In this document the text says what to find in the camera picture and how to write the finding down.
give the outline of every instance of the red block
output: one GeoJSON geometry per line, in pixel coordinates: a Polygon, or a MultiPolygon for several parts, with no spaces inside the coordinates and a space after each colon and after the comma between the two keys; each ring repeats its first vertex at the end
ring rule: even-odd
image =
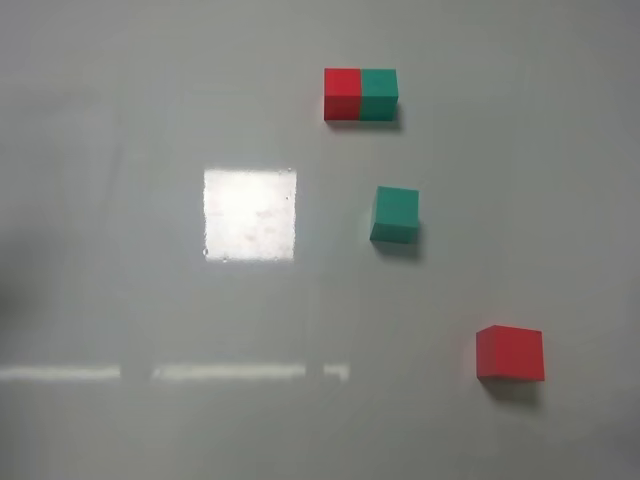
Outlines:
{"type": "Polygon", "coordinates": [[[542,332],[494,325],[476,333],[479,379],[544,380],[542,332]]]}
{"type": "Polygon", "coordinates": [[[362,101],[359,68],[324,69],[324,119],[358,120],[362,101]]]}

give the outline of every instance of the pair of cubes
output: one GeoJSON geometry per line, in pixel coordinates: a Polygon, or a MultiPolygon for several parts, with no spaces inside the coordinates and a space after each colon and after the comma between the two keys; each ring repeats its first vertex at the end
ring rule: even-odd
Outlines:
{"type": "Polygon", "coordinates": [[[543,381],[542,332],[493,325],[476,333],[476,373],[481,380],[543,381]]]}
{"type": "Polygon", "coordinates": [[[392,121],[398,79],[392,69],[325,68],[324,119],[392,121]]]}

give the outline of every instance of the green cube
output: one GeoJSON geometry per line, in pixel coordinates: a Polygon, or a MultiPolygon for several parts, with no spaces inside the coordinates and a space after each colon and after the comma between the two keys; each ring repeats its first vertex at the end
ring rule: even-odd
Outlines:
{"type": "Polygon", "coordinates": [[[398,104],[395,69],[362,69],[361,121],[392,121],[398,104]]]}
{"type": "Polygon", "coordinates": [[[373,203],[370,240],[416,243],[420,192],[405,188],[378,187],[373,203]]]}

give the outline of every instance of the gray floor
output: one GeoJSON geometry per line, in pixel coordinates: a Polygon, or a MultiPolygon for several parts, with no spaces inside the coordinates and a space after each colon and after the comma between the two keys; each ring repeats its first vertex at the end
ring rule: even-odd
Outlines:
{"type": "Polygon", "coordinates": [[[640,475],[640,7],[5,0],[3,480],[640,475]],[[329,127],[326,66],[399,121],[329,127]],[[378,185],[415,249],[372,246],[378,185]],[[474,334],[544,331],[483,387],[474,334]]]}

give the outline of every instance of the block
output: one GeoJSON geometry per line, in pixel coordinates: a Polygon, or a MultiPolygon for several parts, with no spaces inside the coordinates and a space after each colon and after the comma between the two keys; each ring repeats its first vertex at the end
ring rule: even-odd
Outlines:
{"type": "Polygon", "coordinates": [[[493,325],[476,333],[476,373],[479,379],[544,381],[542,332],[493,325]]]}
{"type": "Polygon", "coordinates": [[[394,69],[362,70],[360,121],[392,121],[398,104],[398,79],[394,69]]]}
{"type": "Polygon", "coordinates": [[[359,68],[324,69],[324,119],[358,120],[362,100],[359,68]]]}
{"type": "Polygon", "coordinates": [[[419,200],[420,192],[417,190],[378,187],[369,239],[374,242],[416,243],[420,228],[419,200]]]}

